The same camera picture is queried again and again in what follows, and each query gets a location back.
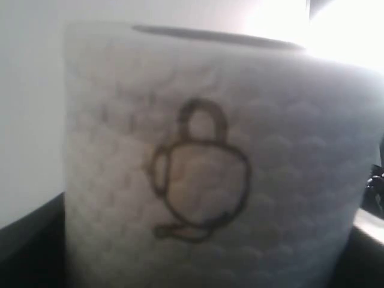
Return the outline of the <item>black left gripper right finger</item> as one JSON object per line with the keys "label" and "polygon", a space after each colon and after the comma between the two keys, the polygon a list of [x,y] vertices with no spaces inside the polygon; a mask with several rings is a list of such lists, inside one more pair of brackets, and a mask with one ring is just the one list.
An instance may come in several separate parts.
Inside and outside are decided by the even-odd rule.
{"label": "black left gripper right finger", "polygon": [[383,244],[354,227],[332,276],[333,287],[383,287]]}

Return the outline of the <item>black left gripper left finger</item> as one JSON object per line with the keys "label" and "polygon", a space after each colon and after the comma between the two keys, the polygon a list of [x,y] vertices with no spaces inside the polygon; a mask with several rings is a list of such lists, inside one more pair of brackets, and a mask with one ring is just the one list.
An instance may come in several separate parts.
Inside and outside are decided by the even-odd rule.
{"label": "black left gripper left finger", "polygon": [[64,193],[1,229],[1,287],[65,287]]}

